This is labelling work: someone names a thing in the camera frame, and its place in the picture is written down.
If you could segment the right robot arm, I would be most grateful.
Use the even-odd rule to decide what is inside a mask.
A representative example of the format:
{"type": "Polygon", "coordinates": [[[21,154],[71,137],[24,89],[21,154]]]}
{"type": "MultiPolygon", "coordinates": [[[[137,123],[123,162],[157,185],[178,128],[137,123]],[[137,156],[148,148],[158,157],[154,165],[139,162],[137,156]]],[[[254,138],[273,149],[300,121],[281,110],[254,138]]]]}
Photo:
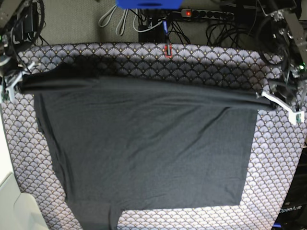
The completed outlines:
{"type": "Polygon", "coordinates": [[[45,25],[42,0],[0,2],[0,102],[14,101],[17,85],[31,75],[35,63],[26,64],[19,53],[35,45],[45,25]]]}

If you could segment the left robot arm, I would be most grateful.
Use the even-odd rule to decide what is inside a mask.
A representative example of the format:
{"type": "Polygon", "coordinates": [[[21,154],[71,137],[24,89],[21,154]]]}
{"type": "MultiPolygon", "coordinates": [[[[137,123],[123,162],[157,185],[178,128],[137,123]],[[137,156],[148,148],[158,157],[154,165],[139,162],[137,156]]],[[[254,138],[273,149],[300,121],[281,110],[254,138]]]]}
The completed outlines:
{"type": "Polygon", "coordinates": [[[269,90],[262,91],[261,96],[287,111],[291,124],[303,123],[307,94],[307,36],[295,13],[297,3],[294,0],[260,0],[258,3],[264,19],[256,31],[256,42],[260,42],[261,31],[269,23],[276,47],[283,57],[279,62],[272,62],[262,50],[258,51],[266,65],[281,69],[280,77],[269,79],[269,90]]]}

